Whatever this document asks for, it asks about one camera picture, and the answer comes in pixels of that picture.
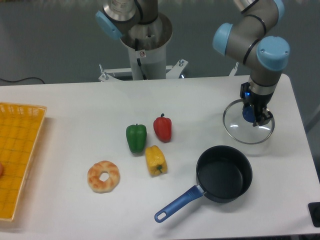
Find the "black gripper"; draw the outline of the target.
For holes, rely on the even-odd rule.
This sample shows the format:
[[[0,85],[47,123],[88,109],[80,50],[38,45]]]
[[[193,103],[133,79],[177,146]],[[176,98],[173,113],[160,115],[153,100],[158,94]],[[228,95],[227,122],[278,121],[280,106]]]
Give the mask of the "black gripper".
[[[264,126],[273,120],[273,114],[267,108],[274,94],[274,86],[262,86],[255,82],[245,82],[240,87],[243,119],[252,126]]]

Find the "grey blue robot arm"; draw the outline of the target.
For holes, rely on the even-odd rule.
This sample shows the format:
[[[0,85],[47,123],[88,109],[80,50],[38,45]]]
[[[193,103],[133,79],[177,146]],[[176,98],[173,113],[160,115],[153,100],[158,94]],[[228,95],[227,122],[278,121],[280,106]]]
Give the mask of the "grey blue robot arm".
[[[285,39],[268,35],[285,8],[280,0],[237,0],[235,5],[242,20],[222,24],[212,46],[251,69],[248,82],[240,87],[242,116],[253,126],[264,126],[274,118],[267,105],[290,55]],[[108,0],[95,19],[105,34],[126,46],[134,80],[166,77],[166,46],[173,27],[156,0]]]

